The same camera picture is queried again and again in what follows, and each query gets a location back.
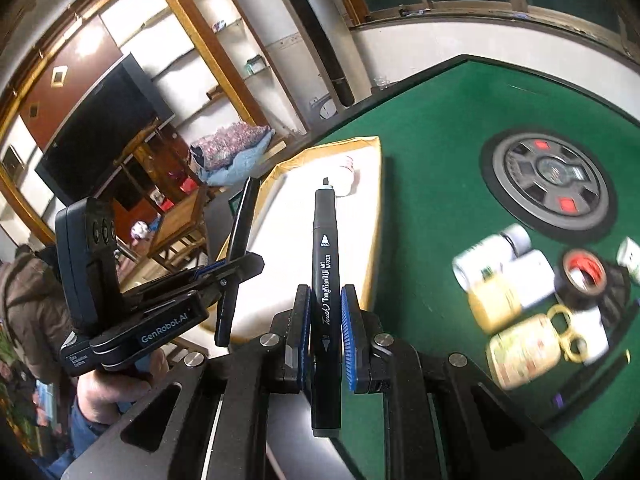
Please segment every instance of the black television screen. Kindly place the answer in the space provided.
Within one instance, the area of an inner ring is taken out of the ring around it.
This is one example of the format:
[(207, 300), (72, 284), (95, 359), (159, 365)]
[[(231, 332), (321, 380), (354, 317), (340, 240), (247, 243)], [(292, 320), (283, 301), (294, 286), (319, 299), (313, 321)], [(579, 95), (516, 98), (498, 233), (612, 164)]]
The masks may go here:
[(129, 54), (78, 101), (58, 128), (36, 172), (65, 204), (92, 195), (115, 170), (113, 161), (155, 118), (173, 113)]

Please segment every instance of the green table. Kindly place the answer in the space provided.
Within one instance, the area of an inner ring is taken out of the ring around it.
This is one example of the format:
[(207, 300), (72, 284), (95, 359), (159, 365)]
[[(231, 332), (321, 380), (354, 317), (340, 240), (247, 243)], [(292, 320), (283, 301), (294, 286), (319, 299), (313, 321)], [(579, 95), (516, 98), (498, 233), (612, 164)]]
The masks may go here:
[[(374, 310), (385, 331), (427, 354), (461, 351), (488, 370), (488, 337), (476, 325), (451, 270), (453, 256), (514, 221), (480, 175), (483, 143), (507, 128), (536, 124), (588, 147), (609, 171), (620, 202), (610, 234), (590, 247), (615, 259), (624, 237), (640, 240), (640, 128), (611, 107), (549, 79), (478, 60), (452, 65), (323, 142), (357, 136), (380, 136), (382, 142), (382, 254)], [(533, 247), (554, 264), (563, 244), (528, 230)], [(634, 286), (632, 298), (638, 295)], [(546, 312), (551, 304), (526, 316)], [(614, 355), (627, 348), (640, 355), (639, 335), (636, 319)], [(535, 416), (578, 366), (562, 362), (511, 397)], [(595, 478), (638, 418), (639, 368), (638, 359), (632, 359), (597, 402), (552, 435), (585, 479)], [(344, 447), (367, 479), (383, 479), (381, 396), (344, 394), (343, 405)]]

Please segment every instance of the screw head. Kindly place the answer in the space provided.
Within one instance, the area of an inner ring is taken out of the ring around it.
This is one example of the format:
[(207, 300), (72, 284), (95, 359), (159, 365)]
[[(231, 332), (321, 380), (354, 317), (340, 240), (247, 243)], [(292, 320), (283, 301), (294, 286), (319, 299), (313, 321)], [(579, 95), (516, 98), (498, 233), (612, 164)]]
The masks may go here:
[(456, 352), (449, 356), (449, 363), (451, 366), (455, 366), (456, 368), (463, 368), (466, 366), (468, 361), (465, 356)]
[(276, 346), (280, 342), (280, 336), (278, 334), (267, 333), (260, 336), (260, 344), (266, 346)]
[(373, 338), (373, 341), (375, 341), (376, 345), (389, 346), (393, 344), (394, 337), (391, 334), (383, 332), (381, 334), (376, 334), (376, 336)]
[(200, 352), (191, 352), (184, 356), (184, 364), (189, 368), (200, 366), (204, 362), (204, 355)]

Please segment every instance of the black marker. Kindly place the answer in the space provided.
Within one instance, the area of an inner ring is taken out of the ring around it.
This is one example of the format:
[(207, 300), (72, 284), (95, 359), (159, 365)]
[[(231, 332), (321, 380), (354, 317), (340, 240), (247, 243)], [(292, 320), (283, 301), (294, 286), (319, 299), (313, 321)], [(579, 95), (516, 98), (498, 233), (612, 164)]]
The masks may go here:
[(329, 180), (316, 190), (312, 257), (311, 427), (314, 436), (338, 436), (340, 430), (340, 362), (342, 313), (338, 270), (338, 224), (335, 193)]

